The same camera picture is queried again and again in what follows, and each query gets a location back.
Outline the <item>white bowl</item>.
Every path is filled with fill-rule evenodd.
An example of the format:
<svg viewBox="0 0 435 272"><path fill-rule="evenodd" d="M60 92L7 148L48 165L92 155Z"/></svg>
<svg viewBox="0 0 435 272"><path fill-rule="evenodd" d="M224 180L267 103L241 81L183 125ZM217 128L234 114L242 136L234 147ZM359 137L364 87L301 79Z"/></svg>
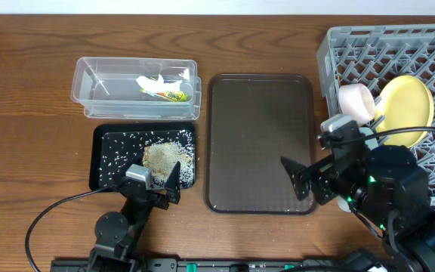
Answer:
<svg viewBox="0 0 435 272"><path fill-rule="evenodd" d="M365 125L375 118L375 101L364 84L341 86L338 90L338 104L343 114L350 115L360 125Z"/></svg>

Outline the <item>green orange snack wrapper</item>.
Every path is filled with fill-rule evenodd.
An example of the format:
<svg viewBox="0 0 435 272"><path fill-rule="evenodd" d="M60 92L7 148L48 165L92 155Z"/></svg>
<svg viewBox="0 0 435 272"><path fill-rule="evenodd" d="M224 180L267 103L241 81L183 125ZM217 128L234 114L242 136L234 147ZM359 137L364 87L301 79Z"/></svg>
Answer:
<svg viewBox="0 0 435 272"><path fill-rule="evenodd" d="M182 91L175 91L175 92L165 92L165 93L151 93L144 91L142 88L140 88L140 91L144 94L149 94L153 97L160 97L165 100L169 100L171 102L186 102L187 101L187 95Z"/></svg>

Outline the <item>yellow plate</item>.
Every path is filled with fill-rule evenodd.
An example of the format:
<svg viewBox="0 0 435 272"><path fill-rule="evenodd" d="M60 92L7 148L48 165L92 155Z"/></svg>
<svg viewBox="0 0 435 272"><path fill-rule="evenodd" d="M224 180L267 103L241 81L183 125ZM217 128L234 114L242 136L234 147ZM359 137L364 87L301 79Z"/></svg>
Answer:
<svg viewBox="0 0 435 272"><path fill-rule="evenodd" d="M397 128L431 126L434 116L433 96L429 88L414 76L391 80L378 96L375 119L383 119L376 132Z"/></svg>

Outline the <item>white tissue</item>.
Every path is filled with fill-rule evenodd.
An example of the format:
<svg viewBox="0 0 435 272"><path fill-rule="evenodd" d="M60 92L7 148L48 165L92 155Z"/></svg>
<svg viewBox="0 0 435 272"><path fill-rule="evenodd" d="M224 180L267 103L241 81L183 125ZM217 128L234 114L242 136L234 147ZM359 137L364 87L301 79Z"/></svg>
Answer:
<svg viewBox="0 0 435 272"><path fill-rule="evenodd" d="M161 75L158 79L147 78L146 76L139 76L136 79L137 84L147 92L151 93L165 93L165 92L175 92L180 91L181 80L171 83L165 83Z"/></svg>

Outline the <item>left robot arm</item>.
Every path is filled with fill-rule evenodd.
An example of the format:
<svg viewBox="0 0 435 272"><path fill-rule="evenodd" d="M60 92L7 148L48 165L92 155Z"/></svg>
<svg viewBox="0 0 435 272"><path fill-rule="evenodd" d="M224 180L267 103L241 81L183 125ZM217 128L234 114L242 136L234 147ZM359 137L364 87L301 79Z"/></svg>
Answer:
<svg viewBox="0 0 435 272"><path fill-rule="evenodd" d="M121 211L107 212L97 220L96 242L86 270L146 271L146 262L135 255L134 250L151 211L154 208L166 210L171 203L179 203L179 178L179 162L165 182L165 193L148 190L144 178L134 178L127 173L116 176L112 189L122 194L126 201Z"/></svg>

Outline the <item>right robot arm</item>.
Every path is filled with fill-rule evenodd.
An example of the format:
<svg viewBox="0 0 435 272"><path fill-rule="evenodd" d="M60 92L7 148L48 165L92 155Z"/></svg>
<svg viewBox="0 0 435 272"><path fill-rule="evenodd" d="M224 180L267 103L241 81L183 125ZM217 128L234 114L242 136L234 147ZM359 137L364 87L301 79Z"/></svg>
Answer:
<svg viewBox="0 0 435 272"><path fill-rule="evenodd" d="M281 163L299 200L312 195L321 206L339 196L350 211L382 241L391 271L435 271L435 206L428 174L405 146L370 148L378 138L350 121L319 136L330 154L304 166Z"/></svg>

